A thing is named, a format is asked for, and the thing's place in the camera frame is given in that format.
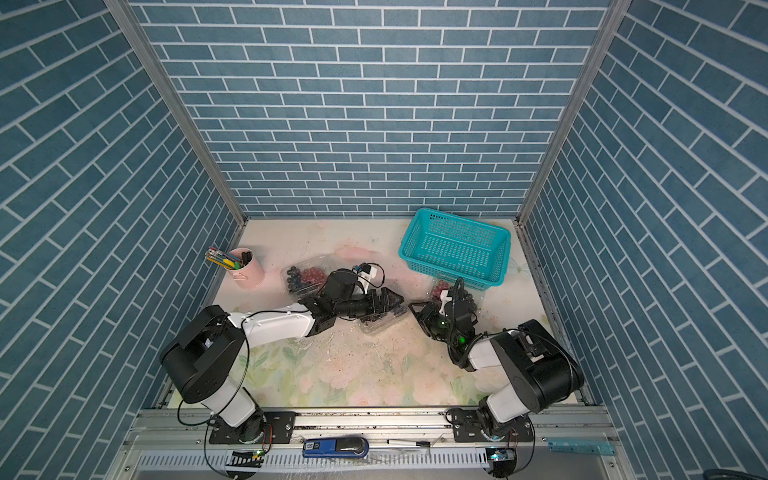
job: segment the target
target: teal plastic basket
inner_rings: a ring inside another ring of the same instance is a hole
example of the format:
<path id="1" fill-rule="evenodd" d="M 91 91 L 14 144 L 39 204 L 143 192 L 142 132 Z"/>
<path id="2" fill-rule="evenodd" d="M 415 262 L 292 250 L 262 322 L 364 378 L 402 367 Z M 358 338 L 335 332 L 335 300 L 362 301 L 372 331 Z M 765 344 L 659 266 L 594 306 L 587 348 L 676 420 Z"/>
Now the teal plastic basket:
<path id="1" fill-rule="evenodd" d="M 411 220 L 400 244 L 408 268 L 486 290 L 504 283 L 509 263 L 509 230 L 422 208 Z"/>

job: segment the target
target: aluminum frame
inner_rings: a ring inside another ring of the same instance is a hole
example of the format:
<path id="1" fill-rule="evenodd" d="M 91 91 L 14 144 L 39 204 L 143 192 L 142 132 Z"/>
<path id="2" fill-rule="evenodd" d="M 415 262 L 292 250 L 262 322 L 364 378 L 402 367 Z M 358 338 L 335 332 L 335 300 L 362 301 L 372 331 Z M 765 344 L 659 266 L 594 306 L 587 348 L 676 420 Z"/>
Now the aluminum frame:
<path id="1" fill-rule="evenodd" d="M 147 33 L 139 24 L 138 18 L 134 13 L 127 0 L 104 0 L 109 12 L 117 22 L 118 27 L 128 40 L 128 44 L 134 49 L 134 53 L 144 66 L 144 70 L 149 75 L 157 91 L 165 102 L 165 106 L 168 107 L 170 114 L 174 116 L 176 122 L 179 124 L 181 132 L 184 137 L 189 141 L 190 146 L 197 155 L 197 159 L 205 168 L 211 181 L 214 183 L 216 190 L 224 200 L 224 203 L 229 208 L 232 215 L 235 217 L 237 224 L 241 227 L 245 225 L 247 215 L 240 206 L 240 203 L 235 198 L 232 190 L 230 189 L 227 180 L 221 173 L 221 169 L 216 163 L 213 154 L 210 152 L 208 145 L 205 143 L 203 136 L 197 129 L 192 117 L 184 106 L 184 101 L 181 100 L 179 92 L 174 87 L 173 82 L 170 81 L 168 73 L 165 71 L 160 57 L 157 56 L 157 52 L 152 47 L 152 44 L 147 37 Z"/>
<path id="2" fill-rule="evenodd" d="M 544 153 L 544 158 L 541 164 L 536 170 L 536 174 L 531 182 L 531 187 L 528 189 L 528 194 L 523 199 L 523 204 L 520 207 L 520 213 L 518 214 L 518 222 L 521 225 L 525 225 L 528 218 L 533 212 L 533 207 L 536 204 L 538 196 L 541 194 L 541 189 L 544 188 L 544 184 L 549 177 L 549 173 L 554 167 L 554 163 L 558 159 L 560 150 L 563 148 L 565 138 L 573 127 L 576 115 L 581 109 L 581 105 L 584 103 L 584 99 L 589 93 L 589 87 L 592 86 L 592 81 L 598 76 L 598 70 L 605 59 L 605 54 L 608 52 L 608 47 L 611 46 L 611 42 L 614 40 L 616 31 L 624 19 L 624 14 L 629 9 L 629 4 L 632 0 L 613 0 L 608 7 L 607 12 L 603 18 L 598 35 L 594 39 L 592 48 L 589 49 L 587 59 L 584 61 L 584 66 L 581 67 L 576 84 L 574 85 L 573 92 L 568 97 L 568 103 L 563 109 L 563 115 L 558 123 L 558 127 L 555 129 L 552 135 L 547 150 Z"/>
<path id="3" fill-rule="evenodd" d="M 485 440 L 473 443 L 454 442 L 451 427 L 444 417 L 447 408 L 447 406 L 326 407 L 266 410 L 297 413 L 291 443 L 273 445 L 276 455 L 300 450 L 305 438 L 341 435 L 365 435 L 372 449 L 388 448 L 387 439 L 427 440 L 434 443 L 431 450 L 437 453 L 440 453 L 441 449 L 445 452 L 453 452 L 455 449 L 464 448 L 467 452 L 472 452 L 474 449 L 504 445 L 504 442 Z M 210 412 L 206 409 L 183 409 L 181 416 L 186 422 L 199 422 L 208 418 Z M 530 418 L 535 427 L 537 449 L 544 448 L 548 439 L 578 438 L 608 441 L 617 449 L 617 454 L 602 457 L 606 476 L 610 480 L 634 478 L 604 406 L 561 403 L 543 412 L 531 414 Z M 178 423 L 174 409 L 141 410 L 106 478 L 129 480 L 137 471 L 143 456 L 152 455 L 153 452 L 198 455 L 202 448 L 205 430 L 204 426 L 186 427 Z M 518 444 L 523 449 L 531 448 L 533 445 L 533 442 Z M 208 445 L 207 450 L 209 456 L 221 456 L 232 447 L 232 445 Z M 371 465 L 370 468 L 377 467 L 380 468 L 379 465 Z M 285 472 L 288 471 L 290 468 L 286 466 Z"/>

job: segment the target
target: blue brick wallpaper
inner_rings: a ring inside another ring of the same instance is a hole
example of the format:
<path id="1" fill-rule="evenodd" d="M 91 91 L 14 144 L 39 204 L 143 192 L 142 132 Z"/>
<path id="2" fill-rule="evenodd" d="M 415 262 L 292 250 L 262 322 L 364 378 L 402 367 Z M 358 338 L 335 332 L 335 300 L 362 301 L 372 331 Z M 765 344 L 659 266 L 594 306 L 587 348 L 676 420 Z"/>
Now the blue brick wallpaper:
<path id="1" fill-rule="evenodd" d="M 528 225 L 638 478 L 768 475 L 768 4 L 634 0 Z"/>
<path id="2" fill-rule="evenodd" d="M 0 478 L 103 475 L 232 217 L 101 0 L 0 2 Z"/>
<path id="3" fill-rule="evenodd" d="M 511 217 L 608 0 L 131 2 L 252 217 Z"/>

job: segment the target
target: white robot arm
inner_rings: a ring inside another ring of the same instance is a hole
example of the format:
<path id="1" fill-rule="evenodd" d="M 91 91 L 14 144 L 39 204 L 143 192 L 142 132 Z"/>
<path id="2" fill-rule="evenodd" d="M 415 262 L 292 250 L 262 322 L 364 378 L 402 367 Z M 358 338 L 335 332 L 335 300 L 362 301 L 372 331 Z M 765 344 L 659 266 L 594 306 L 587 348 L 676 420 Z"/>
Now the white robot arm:
<path id="1" fill-rule="evenodd" d="M 439 301 L 409 307 L 427 336 L 448 344 L 449 357 L 458 367 L 504 368 L 509 383 L 481 399 L 477 411 L 481 430 L 490 439 L 504 438 L 513 419 L 538 413 L 584 384 L 578 364 L 536 320 L 493 336 L 476 333 L 476 306 L 462 279 L 443 290 Z"/>
<path id="2" fill-rule="evenodd" d="M 335 270 L 317 294 L 274 310 L 226 313 L 209 306 L 163 349 L 159 360 L 185 402 L 202 402 L 240 429 L 242 442 L 252 441 L 261 433 L 263 412 L 241 388 L 242 380 L 229 376 L 241 346 L 313 336 L 333 326 L 338 316 L 372 318 L 402 305 L 398 293 L 371 284 L 376 272 L 369 264 Z"/>

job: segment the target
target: table surface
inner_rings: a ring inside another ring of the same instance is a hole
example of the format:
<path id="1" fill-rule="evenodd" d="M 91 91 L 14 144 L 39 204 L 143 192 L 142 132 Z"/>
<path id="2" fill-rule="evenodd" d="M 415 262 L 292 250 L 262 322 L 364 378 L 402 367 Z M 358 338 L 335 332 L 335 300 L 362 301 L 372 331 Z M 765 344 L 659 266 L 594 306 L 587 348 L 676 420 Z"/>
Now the table surface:
<path id="1" fill-rule="evenodd" d="M 242 290 L 227 276 L 214 303 L 227 312 L 268 310 L 293 301 L 282 271 L 301 260 L 332 253 L 340 266 L 379 263 L 408 301 L 423 300 L 433 278 L 409 270 L 398 256 L 410 220 L 251 220 L 240 247 L 253 251 L 266 273 Z M 530 319 L 548 328 L 522 248 L 510 220 L 489 222 L 512 232 L 504 283 L 485 291 L 477 331 L 497 332 Z M 239 379 L 245 347 L 231 375 Z M 265 407 L 474 405 L 508 380 L 501 367 L 466 372 L 454 366 L 444 343 L 428 338 L 408 312 L 375 334 L 342 319 L 319 335 L 285 339 L 250 350 L 244 385 Z M 178 393 L 170 402 L 176 408 Z"/>

